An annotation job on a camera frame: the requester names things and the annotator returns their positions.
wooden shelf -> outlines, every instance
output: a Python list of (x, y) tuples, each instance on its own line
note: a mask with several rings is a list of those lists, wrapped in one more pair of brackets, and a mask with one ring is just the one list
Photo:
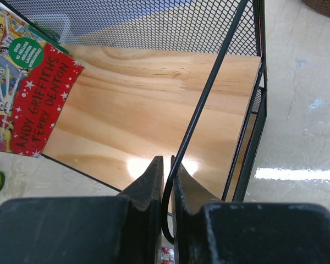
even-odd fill
[[(85, 70), (44, 154), (124, 189), (164, 156), (164, 178), (216, 54), (67, 47)], [(227, 55), (183, 164), (221, 198), (260, 57)]]
[(243, 166), (244, 155), (245, 155), (246, 149), (247, 149), (248, 144), (249, 144), (249, 139), (252, 136), (255, 119), (256, 119), (256, 115), (251, 114), (250, 117), (249, 117), (248, 124), (247, 124), (246, 133), (243, 137), (241, 150), (238, 154), (238, 159), (237, 159), (235, 170), (233, 172), (232, 179), (231, 179), (231, 182), (230, 182), (229, 191), (227, 193), (226, 201), (228, 201), (228, 202), (232, 201), (232, 198), (234, 197), (234, 194), (235, 194), (236, 186), (237, 186), (237, 183), (238, 183), (238, 180), (239, 180), (239, 177), (240, 177), (240, 173), (241, 173), (241, 169), (242, 169), (242, 166)]

red label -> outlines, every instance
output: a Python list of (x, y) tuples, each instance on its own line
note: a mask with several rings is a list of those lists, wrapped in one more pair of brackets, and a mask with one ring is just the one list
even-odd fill
[(43, 61), (20, 82), (15, 95), (10, 143), (14, 153), (40, 155), (82, 70), (78, 62), (47, 43)]

shiny floor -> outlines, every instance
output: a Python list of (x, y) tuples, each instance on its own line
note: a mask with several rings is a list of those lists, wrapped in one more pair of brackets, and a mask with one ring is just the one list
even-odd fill
[[(330, 19), (299, 0), (266, 1), (268, 118), (246, 201), (313, 202), (330, 210)], [(14, 197), (115, 195), (43, 157), (0, 153)]]

black metal mesh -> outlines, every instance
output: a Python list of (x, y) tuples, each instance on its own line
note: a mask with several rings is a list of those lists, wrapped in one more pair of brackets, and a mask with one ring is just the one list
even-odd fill
[(253, 107), (252, 107), (252, 113), (258, 114), (259, 106), (260, 106), (261, 101), (262, 101), (262, 91), (259, 88), (257, 90), (257, 95), (254, 98), (254, 103), (253, 103)]
[[(7, 2), (61, 43), (217, 53), (239, 0)], [(257, 55), (252, 0), (228, 53)]]

book cover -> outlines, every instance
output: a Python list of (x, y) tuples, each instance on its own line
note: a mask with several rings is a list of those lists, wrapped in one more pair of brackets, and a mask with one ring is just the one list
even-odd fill
[(83, 70), (68, 52), (0, 8), (0, 151), (38, 157)]

